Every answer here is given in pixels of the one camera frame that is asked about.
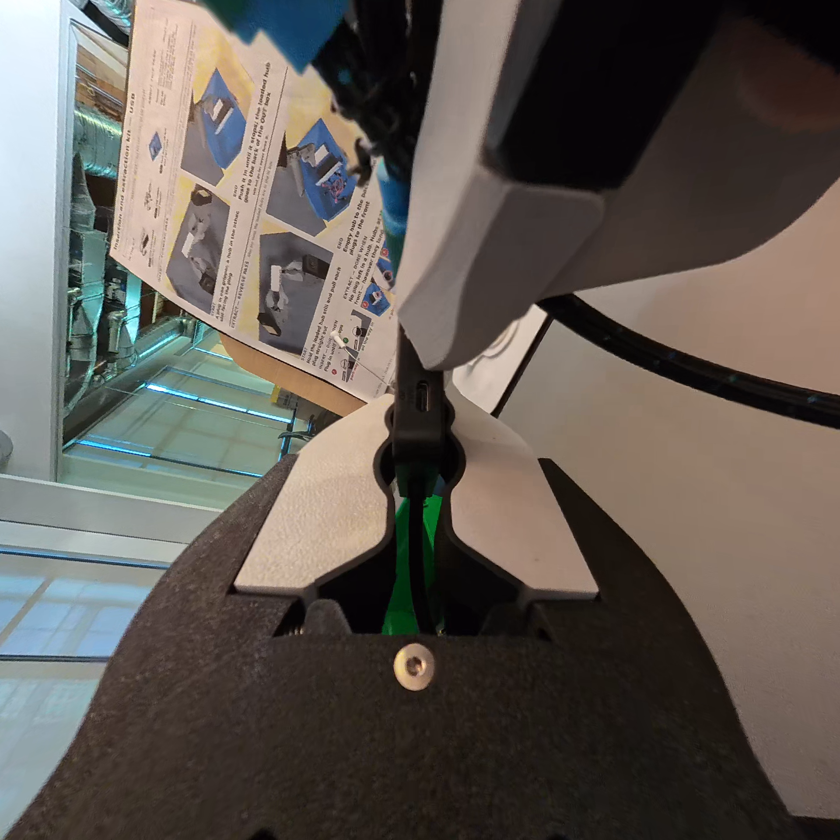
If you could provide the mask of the instruction sheet on wooden board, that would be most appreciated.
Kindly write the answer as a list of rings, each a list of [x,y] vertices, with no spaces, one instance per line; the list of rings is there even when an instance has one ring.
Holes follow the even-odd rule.
[[[396,278],[362,132],[196,3],[136,2],[111,254],[220,333],[370,402],[396,378]]]

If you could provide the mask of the black braided cable green plug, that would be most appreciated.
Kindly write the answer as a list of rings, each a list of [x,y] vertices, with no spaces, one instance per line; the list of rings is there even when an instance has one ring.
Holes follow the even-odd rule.
[[[363,130],[371,147],[361,147],[359,156],[374,154],[382,163],[383,223],[396,280],[444,3],[205,2],[245,43],[264,35],[295,70],[315,70],[339,114]],[[671,349],[597,314],[575,296],[578,291],[540,297],[532,304],[607,352],[672,382],[767,413],[838,428],[838,396]]]

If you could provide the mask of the silver ventilation ducts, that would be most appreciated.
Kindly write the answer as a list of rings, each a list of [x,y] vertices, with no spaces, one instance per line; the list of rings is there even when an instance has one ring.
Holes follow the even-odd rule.
[[[62,437],[68,442],[134,366],[142,282],[110,256],[128,52],[92,26],[70,22],[70,194]]]

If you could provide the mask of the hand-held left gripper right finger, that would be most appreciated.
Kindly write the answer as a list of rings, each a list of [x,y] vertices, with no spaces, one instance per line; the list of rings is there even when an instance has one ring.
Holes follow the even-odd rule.
[[[599,590],[531,447],[479,407],[456,407],[463,466],[448,493],[458,544],[514,584],[520,601],[591,601]]]

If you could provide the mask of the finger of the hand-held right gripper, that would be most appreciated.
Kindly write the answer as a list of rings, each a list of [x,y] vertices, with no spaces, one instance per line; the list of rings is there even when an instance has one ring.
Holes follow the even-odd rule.
[[[444,3],[397,272],[426,368],[485,349],[602,223],[616,43],[617,2]]]

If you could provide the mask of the dark grey usb hub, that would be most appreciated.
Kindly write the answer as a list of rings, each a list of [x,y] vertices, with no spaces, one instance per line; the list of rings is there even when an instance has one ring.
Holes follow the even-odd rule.
[[[429,497],[439,477],[450,480],[454,475],[454,419],[444,374],[426,370],[404,329],[399,329],[391,444],[397,488],[404,497]]]

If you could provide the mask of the green plastic bin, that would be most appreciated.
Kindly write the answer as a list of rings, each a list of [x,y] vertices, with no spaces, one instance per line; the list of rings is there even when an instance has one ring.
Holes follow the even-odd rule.
[[[429,610],[435,621],[435,633],[445,629],[442,603],[438,593],[437,573],[434,553],[434,540],[443,498],[439,495],[428,497],[423,505],[423,555],[424,576],[427,588]],[[417,620],[413,608],[408,561],[410,503],[402,500],[395,512],[396,562],[395,583],[391,600],[385,613],[382,626],[383,635],[408,635],[418,632]]]

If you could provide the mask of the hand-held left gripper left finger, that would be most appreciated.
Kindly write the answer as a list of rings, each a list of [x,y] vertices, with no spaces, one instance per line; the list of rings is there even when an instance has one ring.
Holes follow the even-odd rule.
[[[392,398],[377,398],[304,445],[234,580],[237,592],[312,598],[385,545],[395,509],[383,477]]]

